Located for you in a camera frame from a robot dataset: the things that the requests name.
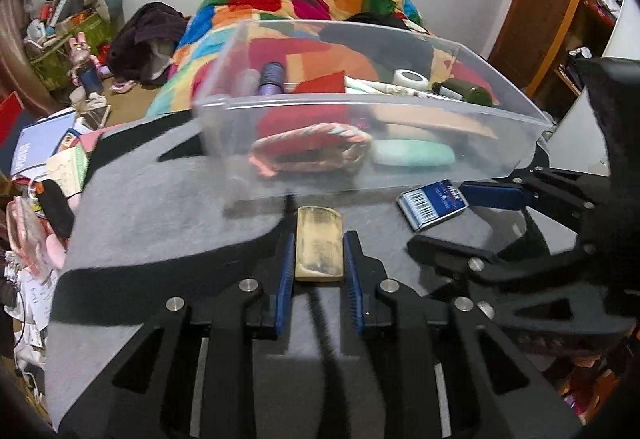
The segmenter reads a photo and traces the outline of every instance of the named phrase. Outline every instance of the dark jacket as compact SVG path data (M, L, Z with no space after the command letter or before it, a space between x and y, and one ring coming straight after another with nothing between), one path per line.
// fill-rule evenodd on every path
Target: dark jacket
M162 85L166 81L166 73L156 80L150 78L152 52L148 41L153 38L170 40L175 47L186 27L187 20L171 6L162 2L145 4L111 42L107 57L109 69L116 79Z

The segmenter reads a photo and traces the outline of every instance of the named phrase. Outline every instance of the purple bottle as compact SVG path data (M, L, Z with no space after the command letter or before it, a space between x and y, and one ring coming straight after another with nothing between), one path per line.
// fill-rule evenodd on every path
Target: purple bottle
M258 96L284 93L285 75L284 65L280 62L266 63L260 73Z

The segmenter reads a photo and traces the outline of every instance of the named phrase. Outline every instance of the blue book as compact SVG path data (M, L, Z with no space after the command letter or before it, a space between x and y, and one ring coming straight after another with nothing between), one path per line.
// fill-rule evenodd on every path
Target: blue book
M11 163L12 179L33 179L47 171L47 158L55 154L60 139L73 127L76 114L74 109L65 109L22 129Z

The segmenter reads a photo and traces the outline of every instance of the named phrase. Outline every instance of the triangular cutout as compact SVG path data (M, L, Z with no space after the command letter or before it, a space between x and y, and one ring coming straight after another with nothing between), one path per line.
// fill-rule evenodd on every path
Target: triangular cutout
M529 378L520 371L489 334L485 331L480 331L478 341L484 362L489 371L492 389L497 395L523 389L529 384Z
M571 320L574 316L571 312L571 305L566 298L546 304L523 307L518 309L515 315L523 318L535 318L536 320Z
M115 387L138 394L146 392L162 344L162 335L164 335L164 329L156 329L146 337L113 378Z

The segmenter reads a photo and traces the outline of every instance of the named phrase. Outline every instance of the barcode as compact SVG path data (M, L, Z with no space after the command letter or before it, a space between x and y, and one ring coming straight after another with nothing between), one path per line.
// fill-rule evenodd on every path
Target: barcode
M413 190L404 194L407 206L414 213L418 225L422 226L430 223L438 218L436 210L434 210L431 201L422 190Z

